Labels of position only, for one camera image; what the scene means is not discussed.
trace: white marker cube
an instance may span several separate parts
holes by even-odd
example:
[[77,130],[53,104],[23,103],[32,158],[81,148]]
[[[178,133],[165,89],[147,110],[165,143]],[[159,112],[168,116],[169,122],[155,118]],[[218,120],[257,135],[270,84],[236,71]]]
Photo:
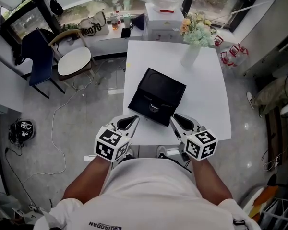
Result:
[[102,126],[95,137],[94,153],[114,162],[127,152],[130,141],[129,137],[120,132]]
[[186,138],[184,151],[192,158],[200,161],[214,155],[217,138],[210,129],[194,133]]

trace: forearm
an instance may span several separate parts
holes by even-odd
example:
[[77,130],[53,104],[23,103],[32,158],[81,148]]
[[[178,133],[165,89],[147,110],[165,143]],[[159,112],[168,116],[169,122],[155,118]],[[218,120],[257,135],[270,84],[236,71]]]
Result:
[[191,159],[191,161],[197,189],[204,199],[218,205],[223,200],[232,198],[229,189],[207,159],[202,161]]
[[110,162],[97,156],[86,169],[66,188],[63,199],[76,198],[85,204],[99,196]]

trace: flower vase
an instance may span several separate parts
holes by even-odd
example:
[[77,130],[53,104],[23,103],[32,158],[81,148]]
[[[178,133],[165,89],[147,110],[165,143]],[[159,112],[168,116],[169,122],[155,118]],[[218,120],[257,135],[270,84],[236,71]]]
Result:
[[188,49],[182,56],[180,63],[184,67],[192,67],[198,54],[200,53],[201,47],[189,45]]

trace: tabletop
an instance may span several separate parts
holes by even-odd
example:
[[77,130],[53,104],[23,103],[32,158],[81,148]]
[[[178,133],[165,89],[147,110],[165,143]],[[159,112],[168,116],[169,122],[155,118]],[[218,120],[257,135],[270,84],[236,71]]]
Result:
[[216,51],[201,48],[194,65],[186,68],[180,64],[180,59],[188,47],[178,43],[129,41],[123,114],[140,117],[133,145],[178,145],[180,142],[171,126],[163,126],[128,108],[148,68],[187,86],[176,113],[196,119],[211,129],[219,140],[231,138],[227,93]]

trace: white bag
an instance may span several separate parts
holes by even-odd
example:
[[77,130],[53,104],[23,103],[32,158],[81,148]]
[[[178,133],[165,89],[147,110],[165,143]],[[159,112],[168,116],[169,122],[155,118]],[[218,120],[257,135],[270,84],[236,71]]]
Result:
[[81,20],[80,27],[83,34],[87,36],[100,36],[109,33],[107,20],[103,10],[91,18]]

